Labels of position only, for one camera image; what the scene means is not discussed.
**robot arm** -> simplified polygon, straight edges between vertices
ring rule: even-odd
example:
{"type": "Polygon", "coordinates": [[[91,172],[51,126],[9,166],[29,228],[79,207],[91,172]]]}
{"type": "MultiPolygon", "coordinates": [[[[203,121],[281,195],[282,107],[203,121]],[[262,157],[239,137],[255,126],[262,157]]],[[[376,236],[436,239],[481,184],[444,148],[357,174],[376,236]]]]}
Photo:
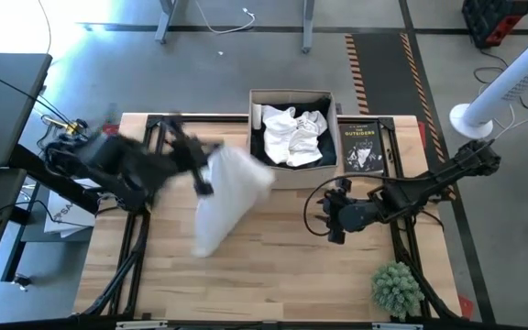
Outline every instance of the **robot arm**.
{"type": "Polygon", "coordinates": [[[213,193],[200,175],[207,159],[219,148],[182,132],[177,121],[169,122],[172,139],[164,140],[170,151],[148,152],[147,147],[121,135],[97,132],[90,137],[63,135],[44,149],[45,163],[52,173],[89,178],[100,185],[94,192],[110,192],[120,207],[136,212],[152,205],[152,196],[169,178],[190,171],[200,195],[213,193]]]}
{"type": "Polygon", "coordinates": [[[368,192],[366,200],[347,197],[351,181],[342,179],[337,189],[326,191],[324,199],[319,201],[328,215],[328,240],[344,244],[345,231],[357,232],[375,222],[388,224],[405,216],[417,215],[430,197],[441,194],[457,180],[496,172],[501,157],[490,147],[492,141],[468,142],[437,172],[426,171],[408,179],[385,179],[384,184],[368,192]]]}

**white paper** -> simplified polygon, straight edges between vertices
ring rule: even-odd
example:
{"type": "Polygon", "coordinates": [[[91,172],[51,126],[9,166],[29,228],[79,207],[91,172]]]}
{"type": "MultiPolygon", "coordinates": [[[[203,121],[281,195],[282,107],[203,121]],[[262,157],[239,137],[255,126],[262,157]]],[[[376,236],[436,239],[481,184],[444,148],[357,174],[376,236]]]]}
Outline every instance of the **white paper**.
{"type": "MultiPolygon", "coordinates": [[[[99,186],[90,179],[79,179],[76,182],[87,188],[99,186]]],[[[60,197],[55,192],[50,192],[48,209],[54,220],[58,220],[60,223],[52,221],[47,216],[46,223],[44,224],[44,233],[60,233],[60,236],[65,238],[95,224],[94,214],[90,214],[81,207],[60,197]]]]}

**striped floor tape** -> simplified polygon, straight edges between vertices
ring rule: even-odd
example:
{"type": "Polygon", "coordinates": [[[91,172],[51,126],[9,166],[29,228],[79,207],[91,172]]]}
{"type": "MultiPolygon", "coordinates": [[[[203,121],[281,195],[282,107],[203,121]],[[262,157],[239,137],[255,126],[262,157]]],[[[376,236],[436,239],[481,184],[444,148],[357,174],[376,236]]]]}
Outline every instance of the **striped floor tape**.
{"type": "Polygon", "coordinates": [[[347,57],[349,58],[349,67],[352,71],[352,78],[354,79],[354,88],[356,89],[357,107],[360,114],[368,115],[369,110],[366,89],[364,88],[362,72],[359,69],[358,54],[356,53],[354,38],[350,34],[346,35],[346,49],[347,57]]]}
{"type": "MultiPolygon", "coordinates": [[[[446,158],[444,157],[444,152],[441,148],[441,142],[439,141],[439,136],[437,135],[437,130],[435,129],[431,110],[429,109],[429,105],[427,104],[423,84],[421,83],[419,71],[417,70],[417,65],[414,61],[413,51],[411,50],[409,36],[407,36],[406,33],[401,33],[401,42],[407,57],[407,61],[409,62],[409,66],[411,67],[412,78],[414,79],[414,85],[417,87],[417,93],[419,94],[419,99],[421,100],[421,107],[423,108],[423,112],[427,120],[427,127],[429,128],[429,132],[431,133],[431,138],[433,138],[435,152],[437,153],[437,159],[443,163],[446,161],[446,158]]],[[[448,190],[448,197],[452,200],[455,200],[456,194],[454,193],[454,188],[452,186],[449,186],[448,190]]]]}

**gray floor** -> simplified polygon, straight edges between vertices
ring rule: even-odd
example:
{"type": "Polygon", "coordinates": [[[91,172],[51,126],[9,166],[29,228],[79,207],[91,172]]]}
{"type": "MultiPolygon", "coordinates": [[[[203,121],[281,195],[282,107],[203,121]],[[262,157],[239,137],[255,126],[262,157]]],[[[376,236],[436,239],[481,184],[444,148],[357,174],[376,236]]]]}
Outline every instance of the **gray floor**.
{"type": "MultiPolygon", "coordinates": [[[[416,28],[463,27],[461,0],[408,2],[416,28]]],[[[156,25],[158,0],[42,3],[52,27],[54,57],[45,95],[69,117],[99,124],[111,104],[120,112],[244,113],[252,88],[331,90],[345,113],[357,111],[343,34],[315,34],[313,51],[307,56],[300,52],[302,36],[296,33],[172,33],[169,43],[161,46],[150,32],[85,32],[74,25],[156,25]]],[[[201,3],[213,25],[242,24],[247,19],[242,6],[256,14],[258,26],[302,23],[302,0],[201,3]]],[[[46,49],[46,22],[39,10],[36,1],[12,2],[6,11],[0,10],[0,22],[6,22],[3,27],[0,23],[0,51],[46,49]]],[[[181,3],[179,13],[175,25],[204,24],[193,1],[181,3]]],[[[401,28],[403,23],[398,0],[317,0],[315,25],[401,28]]],[[[528,17],[518,28],[528,28],[528,17]]],[[[473,69],[498,63],[477,53],[467,37],[421,35],[418,39],[446,143],[455,150],[466,140],[449,125],[448,111],[457,103],[470,102],[478,92],[473,69]]],[[[512,61],[527,46],[528,37],[509,37],[495,53],[512,61]]],[[[528,111],[515,110],[517,120],[528,118],[528,111]]],[[[45,110],[37,106],[21,139],[31,149],[44,129],[37,112],[45,110]]],[[[510,121],[508,109],[499,120],[510,121]]],[[[500,171],[489,178],[466,179],[459,184],[460,191],[497,321],[528,325],[528,125],[507,132],[493,147],[503,157],[500,171]]],[[[453,215],[446,205],[441,212],[458,292],[474,300],[453,215]]],[[[5,232],[0,274],[16,230],[11,225],[5,232]]],[[[86,249],[84,244],[28,244],[20,271],[36,276],[37,285],[23,293],[0,282],[0,322],[68,315],[86,249]]]]}

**green plant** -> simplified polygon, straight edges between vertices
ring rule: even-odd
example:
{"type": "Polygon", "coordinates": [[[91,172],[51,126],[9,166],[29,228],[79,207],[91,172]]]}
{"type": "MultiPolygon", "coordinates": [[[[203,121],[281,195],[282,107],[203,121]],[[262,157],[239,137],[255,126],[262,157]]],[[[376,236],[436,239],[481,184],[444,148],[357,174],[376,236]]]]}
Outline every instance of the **green plant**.
{"type": "Polygon", "coordinates": [[[419,302],[425,297],[409,267],[391,261],[372,276],[372,300],[390,315],[404,321],[406,315],[417,315],[419,302]]]}

